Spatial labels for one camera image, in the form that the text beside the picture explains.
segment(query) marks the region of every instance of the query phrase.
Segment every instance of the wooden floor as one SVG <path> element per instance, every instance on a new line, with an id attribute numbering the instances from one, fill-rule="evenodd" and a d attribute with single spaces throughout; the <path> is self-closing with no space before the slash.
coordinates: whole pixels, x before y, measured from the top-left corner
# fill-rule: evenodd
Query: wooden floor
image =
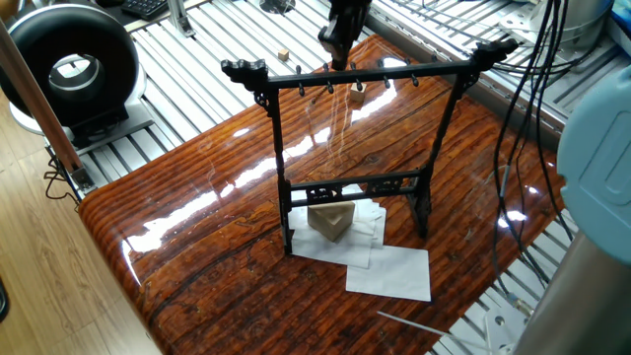
<path id="1" fill-rule="evenodd" d="M 45 197 L 48 155 L 0 93 L 0 277 L 11 301 L 2 355 L 160 354 L 73 202 Z M 53 193 L 63 195 L 64 182 Z"/>

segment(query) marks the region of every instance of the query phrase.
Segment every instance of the keyboard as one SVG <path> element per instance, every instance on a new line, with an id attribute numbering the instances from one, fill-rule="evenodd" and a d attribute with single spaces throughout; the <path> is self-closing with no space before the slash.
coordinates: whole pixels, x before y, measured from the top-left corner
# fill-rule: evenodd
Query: keyboard
<path id="1" fill-rule="evenodd" d="M 167 11 L 167 0 L 125 0 L 120 9 L 130 15 L 151 21 Z"/>

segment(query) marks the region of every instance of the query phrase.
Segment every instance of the gray pole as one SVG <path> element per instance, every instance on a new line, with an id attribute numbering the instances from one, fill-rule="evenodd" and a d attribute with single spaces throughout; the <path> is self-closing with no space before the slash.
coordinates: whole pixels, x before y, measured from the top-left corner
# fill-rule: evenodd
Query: gray pole
<path id="1" fill-rule="evenodd" d="M 580 233 L 513 354 L 631 354 L 631 267 Z"/>

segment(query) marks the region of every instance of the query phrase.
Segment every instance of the hook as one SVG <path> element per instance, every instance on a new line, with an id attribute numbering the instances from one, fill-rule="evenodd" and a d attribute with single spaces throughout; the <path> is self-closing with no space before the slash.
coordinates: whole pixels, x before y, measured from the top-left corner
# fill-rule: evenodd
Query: hook
<path id="1" fill-rule="evenodd" d="M 300 65 L 296 65 L 296 74 L 300 75 L 300 73 L 303 71 L 303 68 L 300 67 Z M 303 84 L 298 83 L 298 94 L 300 94 L 300 96 L 304 97 L 305 96 L 305 88 L 303 88 Z"/>
<path id="2" fill-rule="evenodd" d="M 357 66 L 355 65 L 355 62 L 351 62 L 351 70 L 357 70 Z M 362 82 L 359 81 L 359 79 L 357 80 L 357 90 L 362 91 L 363 87 L 362 87 Z"/>
<path id="3" fill-rule="evenodd" d="M 328 73 L 328 63 L 324 63 L 324 65 L 322 65 L 322 69 L 324 69 L 324 73 Z M 328 89 L 329 94 L 333 94 L 333 86 L 330 82 L 326 82 L 326 88 Z"/>
<path id="4" fill-rule="evenodd" d="M 380 68 L 384 68 L 384 60 L 383 60 L 383 59 L 378 60 L 378 61 L 377 61 L 377 65 L 378 65 Z M 387 79 L 387 76 L 386 76 L 386 75 L 384 75 L 384 85 L 386 85 L 386 89 L 389 89 L 389 88 L 390 88 L 390 81 Z"/>
<path id="5" fill-rule="evenodd" d="M 405 58 L 405 64 L 410 65 L 410 58 Z M 416 75 L 412 74 L 412 85 L 418 87 L 418 79 L 416 79 Z"/>

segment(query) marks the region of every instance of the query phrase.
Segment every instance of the triangular wooden block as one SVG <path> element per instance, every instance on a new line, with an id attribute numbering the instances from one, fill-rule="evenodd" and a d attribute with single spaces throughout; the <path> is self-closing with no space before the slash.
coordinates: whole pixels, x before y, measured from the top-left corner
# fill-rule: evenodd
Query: triangular wooden block
<path id="1" fill-rule="evenodd" d="M 328 240 L 337 238 L 353 223 L 355 203 L 352 201 L 309 206 L 307 222 Z"/>

